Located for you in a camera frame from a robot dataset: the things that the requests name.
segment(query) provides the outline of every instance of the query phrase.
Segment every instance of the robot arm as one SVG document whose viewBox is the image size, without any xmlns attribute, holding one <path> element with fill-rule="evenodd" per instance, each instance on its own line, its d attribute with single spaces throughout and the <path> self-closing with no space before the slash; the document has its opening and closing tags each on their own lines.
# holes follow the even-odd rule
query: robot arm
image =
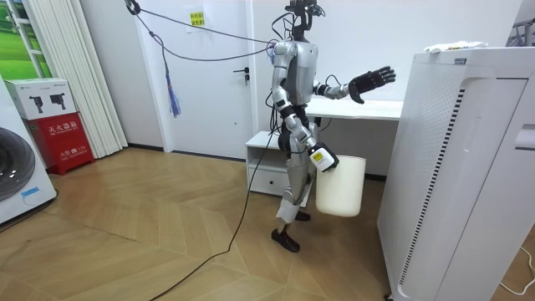
<svg viewBox="0 0 535 301">
<path fill-rule="evenodd" d="M 331 87 L 328 84 L 314 80 L 313 93 L 328 99 L 342 99 L 349 94 L 349 85 L 343 84 L 337 87 Z"/>
<path fill-rule="evenodd" d="M 330 87 L 327 84 L 314 81 L 313 92 L 328 99 L 342 99 L 349 94 L 352 100 L 363 105 L 364 101 L 360 98 L 361 94 L 393 82 L 395 82 L 395 71 L 387 66 L 375 71 L 368 71 L 351 80 L 349 84 L 337 87 Z"/>
<path fill-rule="evenodd" d="M 323 143 L 318 143 L 310 131 L 302 124 L 296 116 L 292 103 L 288 100 L 288 92 L 283 87 L 288 78 L 288 68 L 293 58 L 298 53 L 297 45 L 294 43 L 278 43 L 274 50 L 275 59 L 273 62 L 273 103 L 284 120 L 286 128 L 292 135 L 303 143 L 310 155 L 310 160 L 321 171 L 328 171 L 335 168 L 339 160 L 336 155 Z"/>
</svg>

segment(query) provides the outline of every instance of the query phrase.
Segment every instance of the white appliance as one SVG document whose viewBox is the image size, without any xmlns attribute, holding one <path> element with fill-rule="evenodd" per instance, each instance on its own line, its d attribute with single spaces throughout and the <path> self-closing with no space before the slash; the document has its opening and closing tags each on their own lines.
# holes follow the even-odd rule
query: white appliance
<svg viewBox="0 0 535 301">
<path fill-rule="evenodd" d="M 55 197 L 37 148 L 0 77 L 0 223 Z"/>
<path fill-rule="evenodd" d="M 535 48 L 417 54 L 378 221 L 394 301 L 490 300 L 535 223 Z"/>
</svg>

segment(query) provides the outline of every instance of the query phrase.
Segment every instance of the yellow sticker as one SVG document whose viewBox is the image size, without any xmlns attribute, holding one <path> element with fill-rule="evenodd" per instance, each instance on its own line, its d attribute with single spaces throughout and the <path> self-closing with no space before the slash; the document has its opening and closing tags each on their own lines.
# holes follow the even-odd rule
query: yellow sticker
<svg viewBox="0 0 535 301">
<path fill-rule="evenodd" d="M 190 13 L 191 25 L 193 26 L 204 26 L 204 13 Z"/>
<path fill-rule="evenodd" d="M 318 153 L 312 157 L 316 160 L 316 162 L 320 162 L 324 158 L 324 156 L 321 153 Z"/>
</svg>

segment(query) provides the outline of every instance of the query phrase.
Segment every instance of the poster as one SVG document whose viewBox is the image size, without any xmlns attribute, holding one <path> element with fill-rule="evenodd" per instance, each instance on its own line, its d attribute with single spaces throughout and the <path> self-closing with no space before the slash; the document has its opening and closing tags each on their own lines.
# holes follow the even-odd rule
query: poster
<svg viewBox="0 0 535 301">
<path fill-rule="evenodd" d="M 206 26 L 206 14 L 205 14 L 202 3 L 186 6 L 185 7 L 185 20 L 190 25 L 197 26 L 197 27 L 205 27 Z M 198 33 L 202 31 L 204 30 L 202 30 L 201 28 L 193 28 L 190 26 L 186 26 L 187 33 Z"/>
</svg>

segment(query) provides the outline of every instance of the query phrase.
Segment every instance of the fire extinguisher box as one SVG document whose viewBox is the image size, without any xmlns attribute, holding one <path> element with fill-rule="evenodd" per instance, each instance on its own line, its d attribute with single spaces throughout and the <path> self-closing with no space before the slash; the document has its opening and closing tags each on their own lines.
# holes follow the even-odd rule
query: fire extinguisher box
<svg viewBox="0 0 535 301">
<path fill-rule="evenodd" d="M 94 157 L 78 113 L 26 120 L 48 171 L 59 175 Z"/>
</svg>

